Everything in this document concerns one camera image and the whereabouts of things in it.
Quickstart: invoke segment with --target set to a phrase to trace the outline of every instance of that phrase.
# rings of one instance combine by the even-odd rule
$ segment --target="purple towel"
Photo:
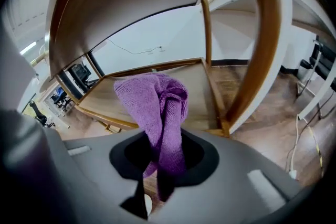
[[[171,176],[184,172],[181,123],[188,112],[186,87],[165,74],[145,73],[115,82],[114,90],[149,138],[153,157],[143,176],[156,170]]]

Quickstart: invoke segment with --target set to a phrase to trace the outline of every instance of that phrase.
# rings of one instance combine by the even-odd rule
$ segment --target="black baseboard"
[[[246,66],[248,63],[247,59],[222,59],[222,60],[211,60],[211,66]]]
[[[291,68],[286,68],[284,66],[281,66],[280,72],[282,74],[293,74],[294,76],[296,76],[298,74],[298,69],[291,69]]]

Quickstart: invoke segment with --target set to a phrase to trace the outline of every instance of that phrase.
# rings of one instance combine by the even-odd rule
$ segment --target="office chair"
[[[60,95],[53,94],[50,98],[53,100],[55,105],[62,108],[65,112],[67,111],[67,105],[73,101],[69,96],[67,96],[66,92],[62,92]]]
[[[87,66],[82,64],[76,64],[72,66],[72,70],[76,73],[78,78],[85,84],[89,89],[98,81],[98,79],[89,80],[89,76],[91,75],[91,71]]]
[[[29,101],[29,105],[30,107],[33,108],[33,110],[35,111],[36,113],[36,116],[35,116],[35,119],[37,119],[37,121],[43,126],[43,127],[52,127],[52,126],[55,126],[54,122],[51,122],[49,124],[46,124],[47,122],[47,117],[44,116],[40,111],[39,109],[37,108],[37,105],[35,104],[34,101],[30,100]]]

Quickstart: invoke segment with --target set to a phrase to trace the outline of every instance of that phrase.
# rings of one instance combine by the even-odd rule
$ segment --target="yellow cable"
[[[322,172],[322,176],[323,176],[323,162],[322,162],[322,154],[321,154],[321,151],[320,151],[320,147],[319,147],[319,144],[316,141],[314,132],[309,125],[308,125],[308,129],[309,129],[309,133],[310,133],[311,137],[314,139],[316,150],[317,150],[317,153],[319,154],[319,157],[320,157],[320,166],[321,166],[321,172]]]

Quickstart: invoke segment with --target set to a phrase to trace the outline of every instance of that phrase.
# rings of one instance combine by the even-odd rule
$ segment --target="fluorescent light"
[[[36,42],[34,41],[32,44],[30,44],[28,47],[24,48],[22,51],[20,51],[20,54],[23,55],[27,51],[29,51],[31,48],[33,48],[36,45]]]

